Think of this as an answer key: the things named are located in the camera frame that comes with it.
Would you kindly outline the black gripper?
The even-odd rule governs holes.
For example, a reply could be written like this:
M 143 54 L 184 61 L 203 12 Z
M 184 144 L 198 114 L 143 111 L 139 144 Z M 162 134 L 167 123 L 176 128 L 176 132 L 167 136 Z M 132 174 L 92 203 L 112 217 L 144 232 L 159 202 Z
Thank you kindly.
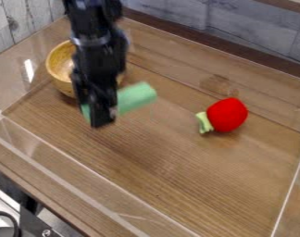
M 116 28 L 71 29 L 73 69 L 71 82 L 77 107 L 93 128 L 116 119 L 116 78 L 124 72 L 127 39 Z

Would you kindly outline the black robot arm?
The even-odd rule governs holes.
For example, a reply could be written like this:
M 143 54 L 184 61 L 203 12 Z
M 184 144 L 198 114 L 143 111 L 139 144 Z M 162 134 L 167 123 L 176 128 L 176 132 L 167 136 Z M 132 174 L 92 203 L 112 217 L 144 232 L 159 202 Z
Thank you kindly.
M 116 119 L 117 76 L 125 69 L 127 39 L 116 21 L 120 0 L 61 0 L 71 23 L 71 82 L 79 111 L 92 128 Z

